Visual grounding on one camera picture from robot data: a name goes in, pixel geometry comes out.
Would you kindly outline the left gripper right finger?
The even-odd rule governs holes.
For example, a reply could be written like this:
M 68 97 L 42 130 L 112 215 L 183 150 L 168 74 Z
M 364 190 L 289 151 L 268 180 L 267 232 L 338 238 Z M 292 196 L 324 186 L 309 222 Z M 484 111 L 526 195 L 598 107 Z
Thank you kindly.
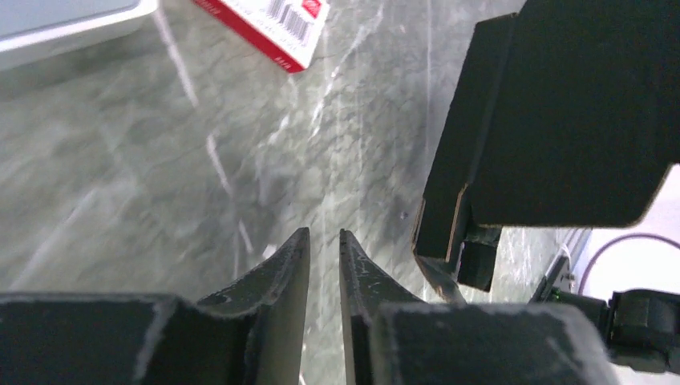
M 615 384 L 590 321 L 560 304 L 428 303 L 339 233 L 349 384 Z

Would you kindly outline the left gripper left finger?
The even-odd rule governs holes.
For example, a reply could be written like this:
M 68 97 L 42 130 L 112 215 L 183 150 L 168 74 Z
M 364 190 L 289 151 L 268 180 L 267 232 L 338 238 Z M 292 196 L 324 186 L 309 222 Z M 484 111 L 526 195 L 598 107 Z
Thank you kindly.
M 230 286 L 174 294 L 6 293 L 4 384 L 295 384 L 310 275 L 297 229 Z

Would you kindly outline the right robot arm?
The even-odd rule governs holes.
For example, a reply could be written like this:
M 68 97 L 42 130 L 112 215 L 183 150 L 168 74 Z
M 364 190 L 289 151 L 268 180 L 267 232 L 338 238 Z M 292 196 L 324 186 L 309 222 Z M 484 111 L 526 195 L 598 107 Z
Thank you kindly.
M 578 308 L 598 329 L 610 361 L 634 371 L 679 373 L 679 296 L 656 290 L 614 292 L 610 300 L 553 287 L 537 291 L 532 302 Z

